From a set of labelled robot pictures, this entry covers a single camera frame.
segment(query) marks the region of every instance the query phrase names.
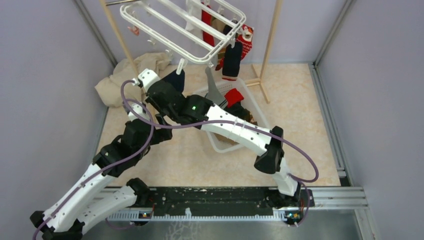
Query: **red sock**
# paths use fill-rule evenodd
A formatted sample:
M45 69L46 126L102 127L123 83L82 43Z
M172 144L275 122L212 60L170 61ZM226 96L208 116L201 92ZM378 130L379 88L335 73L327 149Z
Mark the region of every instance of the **red sock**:
M224 97L225 97L225 99L228 102L227 107L229 107L229 108L231 106L233 106L234 104L239 103L239 102L243 101L243 99L245 99L243 97L243 95L236 88L233 88L233 89L229 90L225 94Z
M209 13L207 13L206 11L203 11L203 10L201 11L201 21L204 22L205 24L209 25L209 26L212 26L212 16ZM208 43L212 47L215 47L214 37L207 32L203 32L203 41L205 41L206 43Z

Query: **gray cloth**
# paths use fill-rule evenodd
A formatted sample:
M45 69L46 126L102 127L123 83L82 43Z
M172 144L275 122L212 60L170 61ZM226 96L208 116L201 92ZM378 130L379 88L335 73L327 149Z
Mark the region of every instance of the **gray cloth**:
M212 59L214 65L217 64L216 56ZM228 105L226 98L220 93L215 84L214 76L212 75L212 70L207 66L204 70L207 76L207 94L205 98L211 100L214 104L218 105L220 108L224 109Z

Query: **wooden stand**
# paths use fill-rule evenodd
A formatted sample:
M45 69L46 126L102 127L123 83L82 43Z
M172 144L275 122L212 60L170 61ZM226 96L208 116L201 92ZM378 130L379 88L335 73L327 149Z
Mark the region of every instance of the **wooden stand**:
M263 62L262 62L262 68L260 69L260 73L256 71L252 64L253 72L256 74L256 78L250 79L246 81L246 85L248 87L250 86L256 86L259 85L260 90L262 91L263 97L265 98L265 101L267 104L269 104L270 98L268 97L267 90L265 89L264 85L262 84L262 80L264 79L265 71L267 69L268 65L268 59L270 58L271 53L271 47L273 46L274 42L274 34L276 32L278 19L280 17L280 11L281 11L281 5L283 5L283 0L276 0L275 1L275 7L274 7L274 14L272 16L272 23L271 23L271 29L269 30L268 35L268 42L266 43L266 51L265 55L263 56Z
M106 14L107 19L109 20L110 25L112 26L113 31L115 32L116 37L119 40L120 45L122 46L122 49L125 53L126 58L129 60L132 69L134 70L134 74L135 77L137 78L139 75L139 72L137 70L137 66L134 63L134 59L133 56L131 56L130 50L127 47L127 44L124 41L124 38L122 37L121 32L118 29L118 26L115 22L115 19L111 13L111 11L108 8L108 5L115 5L115 4L122 4L122 3L127 3L127 2L133 2L134 0L121 0L121 1L116 1L113 3L106 3L106 0L99 0L101 6L103 7L104 13ZM275 7L274 7L274 14L272 16L272 23L271 23L271 28L269 30L269 35L268 35L268 42L266 43L266 51L265 51L265 55L263 56L263 62L262 62L262 68L260 70L260 73L258 74L258 72L256 71L256 69L254 68L253 64L252 64L252 69L253 72L256 74L256 78L253 79L249 79L246 80L245 83L248 87L251 86L256 86L259 85L260 90L262 91L263 97L265 98L265 101L267 104L269 104L270 98L268 96L267 90L265 89L262 80L264 79L264 75L265 75L265 71L268 65L268 60L270 58L270 53L271 53L271 47L273 45L274 42L274 35L276 32L276 28L277 28L277 24L278 24L278 20L280 17L280 11L281 11L281 6L283 5L283 0L276 0L275 1Z

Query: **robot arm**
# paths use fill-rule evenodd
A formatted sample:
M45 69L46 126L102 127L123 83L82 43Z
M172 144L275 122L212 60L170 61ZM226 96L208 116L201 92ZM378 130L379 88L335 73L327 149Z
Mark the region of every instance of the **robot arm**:
M146 101L152 104L160 113L160 115L156 115L160 124L168 125L163 116L168 116L181 125L204 121L225 120L234 122L234 124L210 122L203 125L197 124L196 127L203 131L227 137L252 150L257 155L254 167L263 173L272 175L277 183L280 196L285 195L293 197L293 199L299 199L300 184L288 175L289 168L284 158L282 143L266 134L258 133L246 127L258 129L281 138L283 137L282 128L276 126L273 129L267 129L255 126L231 115L210 100L199 95L184 97L170 83L160 80L152 70L144 70L138 78L139 80L133 79L134 84L145 88L148 96ZM101 169L136 153L147 141L151 126L149 123L137 118L141 116L147 119L142 108L137 104L133 104L128 110L128 116L131 121L125 124L123 135L117 136L111 144L104 146L100 150L84 175L65 196L46 211L36 211L31 215L30 219L37 228L48 218L51 218L41 228L43 239L81 239L83 234L112 213L134 204L146 205L150 190L138 178L131 179L127 186L123 186L113 195L89 205L98 192L119 177L125 170L135 166L149 152L150 145L159 144L172 138L170 129L154 129L153 138L149 146L140 154L91 178L93 174L98 173ZM64 205L60 211L55 212L57 207L63 203Z
M200 127L197 126L197 128L222 135L252 150L257 155L254 167L263 173L271 174L281 194L292 197L299 194L300 184L288 175L290 171L284 158L283 144L279 140L246 129L244 126L259 129L281 138L283 137L282 128L276 126L271 130L255 126L231 115L199 95L184 97L170 83L160 80L158 75L150 69L145 69L140 73L138 79L133 79L133 81L134 85L144 87L148 96L146 102L152 104L162 116L168 116L181 125L214 120L227 120L242 124L239 126L207 123Z
M140 107L134 106L134 110L144 116ZM160 116L157 116L157 120L163 125L167 124ZM82 177L57 203L45 211L35 211L31 215L30 220L37 228L50 218L41 228L44 240L79 240L98 222L118 210L136 203L146 205L150 190L139 178L131 179L114 194L94 204L89 203L125 170L135 166L149 152L150 145L172 138L170 129L154 129L153 137L145 150L128 161L101 172L104 167L136 153L148 140L150 130L151 126L140 119L128 121L124 133L100 150Z

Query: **purple wall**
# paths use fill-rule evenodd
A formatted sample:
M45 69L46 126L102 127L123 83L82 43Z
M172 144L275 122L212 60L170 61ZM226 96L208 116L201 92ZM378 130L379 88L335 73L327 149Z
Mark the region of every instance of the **purple wall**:
M30 239L93 156L106 107L94 86L112 67L72 1L0 8L0 235Z
M422 0L358 0L319 67L381 239L424 235L423 23Z
M103 34L109 47L118 61L126 58L121 45L115 36L114 31L109 25L103 9L98 0L84 0L88 10L98 28ZM180 26L185 26L185 21L172 11L163 7L160 3L149 1L158 12L167 18L177 22ZM175 0L177 5L185 9L185 0ZM212 8L218 9L218 5L211 1ZM274 13L275 0L257 1L257 0L227 0L230 4L242 10L246 16L246 24L255 28L253 39L253 49L243 60L244 63L261 63L264 59L267 46L268 33L271 27L271 21ZM275 33L274 48L270 56L271 63L281 62L312 62L316 59L324 41L333 26L345 0L284 0L281 8L280 18ZM110 6L115 20L121 30L123 37L133 57L138 57L143 53L155 52L147 42L149 37L142 32L140 36L133 35L127 26L130 24L124 20L119 13L120 5ZM180 36L176 31L168 31L169 27L159 21L149 18L144 12L138 15L141 21L145 21L149 26L159 29L159 33L188 49L201 53L201 48L191 41L185 42L186 38ZM165 50L161 45L157 51Z

